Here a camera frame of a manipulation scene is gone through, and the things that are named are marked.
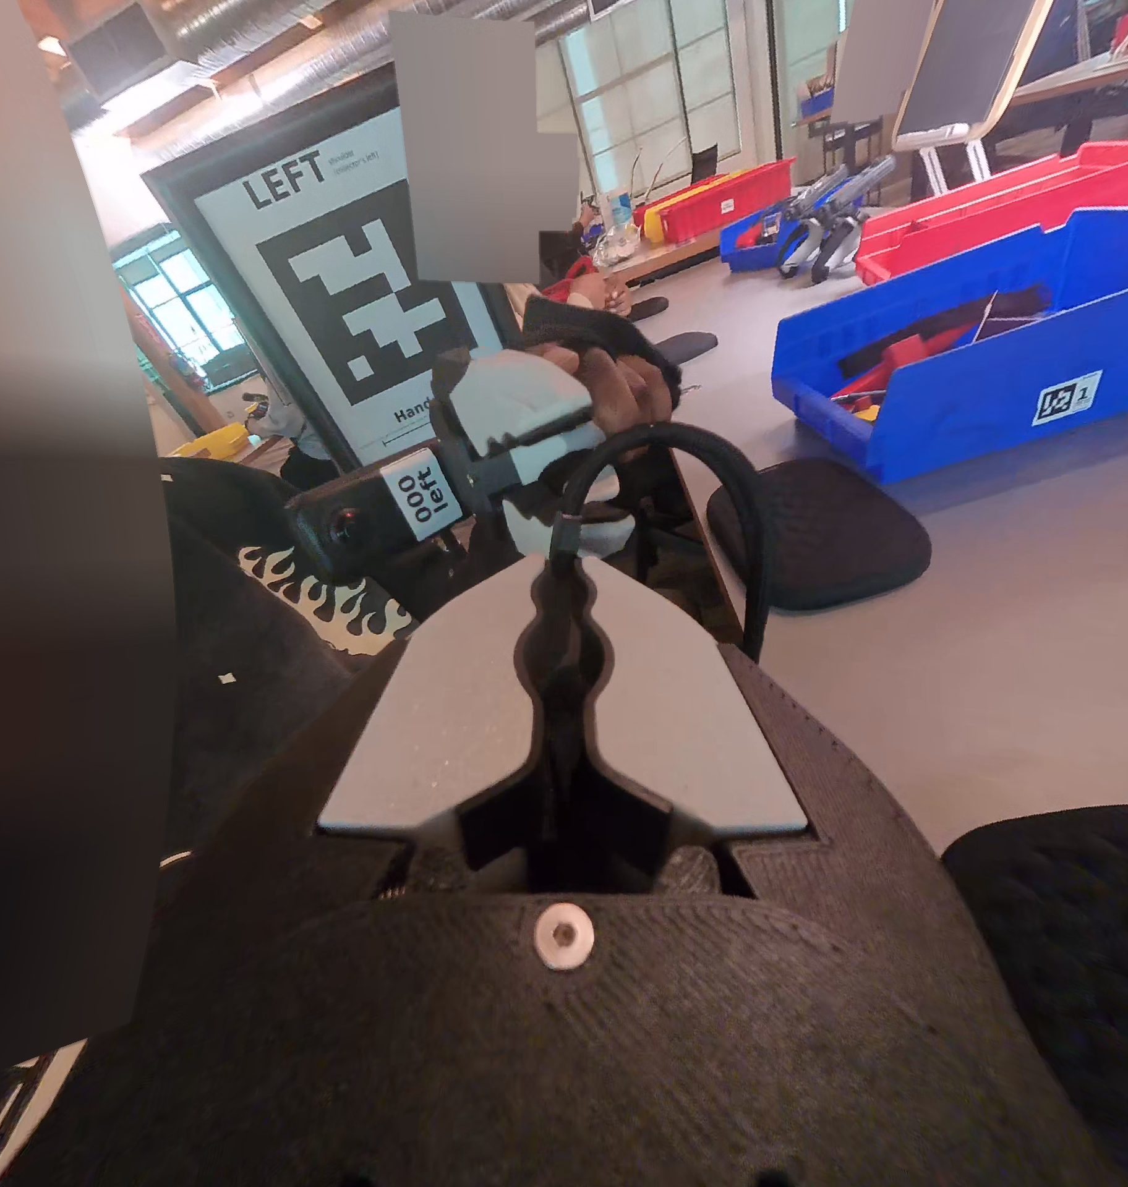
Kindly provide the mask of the silver ventilation duct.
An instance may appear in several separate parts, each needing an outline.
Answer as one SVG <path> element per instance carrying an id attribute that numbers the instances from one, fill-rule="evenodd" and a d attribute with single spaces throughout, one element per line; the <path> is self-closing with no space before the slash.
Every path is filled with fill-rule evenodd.
<path id="1" fill-rule="evenodd" d="M 369 8 L 366 1 L 141 1 L 141 2 L 44 2 L 61 22 L 62 31 L 48 35 L 65 49 L 61 65 L 47 67 L 56 95 L 68 111 L 89 96 L 92 87 L 69 55 L 69 45 L 93 33 L 121 10 L 138 5 L 167 46 L 170 61 L 184 66 L 186 88 L 206 87 L 229 69 L 272 57 L 317 31 Z"/>

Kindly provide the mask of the red plastic block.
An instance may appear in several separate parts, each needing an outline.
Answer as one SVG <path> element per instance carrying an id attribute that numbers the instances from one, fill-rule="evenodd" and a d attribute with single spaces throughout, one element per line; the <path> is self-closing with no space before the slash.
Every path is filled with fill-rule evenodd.
<path id="1" fill-rule="evenodd" d="M 923 361 L 927 357 L 927 341 L 920 334 L 901 337 L 883 349 L 882 360 L 874 367 L 862 372 L 840 388 L 837 393 L 837 398 L 854 401 L 862 396 L 884 393 L 895 371 L 903 365 Z"/>

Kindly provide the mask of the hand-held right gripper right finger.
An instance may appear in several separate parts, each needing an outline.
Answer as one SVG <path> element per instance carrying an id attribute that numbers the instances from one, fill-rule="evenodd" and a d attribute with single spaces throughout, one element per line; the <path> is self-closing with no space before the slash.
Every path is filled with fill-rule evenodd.
<path id="1" fill-rule="evenodd" d="M 593 707 L 598 757 L 711 832 L 803 832 L 809 821 L 713 637 L 599 559 L 582 568 L 609 671 Z"/>

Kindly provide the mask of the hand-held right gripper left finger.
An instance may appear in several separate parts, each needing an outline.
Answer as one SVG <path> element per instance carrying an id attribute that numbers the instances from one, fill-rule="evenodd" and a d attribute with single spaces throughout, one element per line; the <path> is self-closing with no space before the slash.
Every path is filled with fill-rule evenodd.
<path id="1" fill-rule="evenodd" d="M 324 832 L 420 832 L 516 775 L 536 708 L 516 669 L 540 559 L 473 585 L 407 645 L 318 816 Z"/>

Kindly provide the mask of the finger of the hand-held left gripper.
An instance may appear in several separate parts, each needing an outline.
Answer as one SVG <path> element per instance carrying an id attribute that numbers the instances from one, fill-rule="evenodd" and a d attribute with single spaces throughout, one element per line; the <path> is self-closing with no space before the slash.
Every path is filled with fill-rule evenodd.
<path id="1" fill-rule="evenodd" d="M 485 483 L 536 482 L 550 465 L 606 439 L 582 381 L 530 352 L 468 360 L 448 408 Z"/>
<path id="2" fill-rule="evenodd" d="M 524 556 L 545 556 L 550 551 L 553 527 L 567 481 L 578 463 L 549 463 L 542 474 L 504 495 L 504 516 L 510 540 Z M 631 540 L 635 522 L 618 503 L 619 477 L 612 466 L 602 469 L 590 487 L 583 507 L 581 556 L 606 559 Z"/>

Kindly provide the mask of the black panel with pale edge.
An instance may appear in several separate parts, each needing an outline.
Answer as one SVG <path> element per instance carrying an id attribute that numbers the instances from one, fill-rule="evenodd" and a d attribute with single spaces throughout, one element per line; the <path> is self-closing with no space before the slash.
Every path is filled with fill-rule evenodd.
<path id="1" fill-rule="evenodd" d="M 980 140 L 1001 119 L 1051 1 L 941 1 L 894 129 L 896 153 Z"/>

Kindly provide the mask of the blue plastic storage bin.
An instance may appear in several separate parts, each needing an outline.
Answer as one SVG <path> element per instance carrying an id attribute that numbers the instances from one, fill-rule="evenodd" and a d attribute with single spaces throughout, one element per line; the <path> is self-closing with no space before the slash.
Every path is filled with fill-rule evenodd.
<path id="1" fill-rule="evenodd" d="M 750 213 L 721 229 L 720 259 L 732 273 L 777 269 L 782 246 L 799 224 L 783 202 Z"/>
<path id="2" fill-rule="evenodd" d="M 883 349 L 928 357 L 839 400 Z M 1074 212 L 783 318 L 774 397 L 878 482 L 1128 413 L 1128 208 Z"/>

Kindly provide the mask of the black framed marker sign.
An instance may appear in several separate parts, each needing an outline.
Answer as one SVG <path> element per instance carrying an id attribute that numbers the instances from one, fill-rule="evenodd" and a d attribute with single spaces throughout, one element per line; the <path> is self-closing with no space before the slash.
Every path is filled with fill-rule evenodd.
<path id="1" fill-rule="evenodd" d="M 342 471 L 434 436 L 442 355 L 518 343 L 501 284 L 416 274 L 391 65 L 142 179 Z"/>

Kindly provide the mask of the red plastic storage bin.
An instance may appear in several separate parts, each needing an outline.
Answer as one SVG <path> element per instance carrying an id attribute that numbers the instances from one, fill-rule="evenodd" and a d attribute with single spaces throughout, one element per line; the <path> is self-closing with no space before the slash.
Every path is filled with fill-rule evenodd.
<path id="1" fill-rule="evenodd" d="M 791 194 L 794 157 L 716 175 L 675 194 L 663 212 L 664 245 L 679 245 L 721 229 Z"/>
<path id="2" fill-rule="evenodd" d="M 1095 140 L 868 218 L 854 259 L 867 286 L 988 245 L 1050 230 L 1083 209 L 1128 208 L 1128 140 Z"/>

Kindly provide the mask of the black foam pad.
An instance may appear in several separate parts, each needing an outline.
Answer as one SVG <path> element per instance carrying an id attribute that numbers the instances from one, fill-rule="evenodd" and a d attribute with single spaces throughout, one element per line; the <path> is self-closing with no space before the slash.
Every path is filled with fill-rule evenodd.
<path id="1" fill-rule="evenodd" d="M 982 825 L 943 863 L 1034 1045 L 1128 1175 L 1128 805 Z"/>
<path id="2" fill-rule="evenodd" d="M 894 496 L 827 458 L 760 470 L 768 604 L 822 612 L 864 601 L 923 576 L 928 530 Z"/>

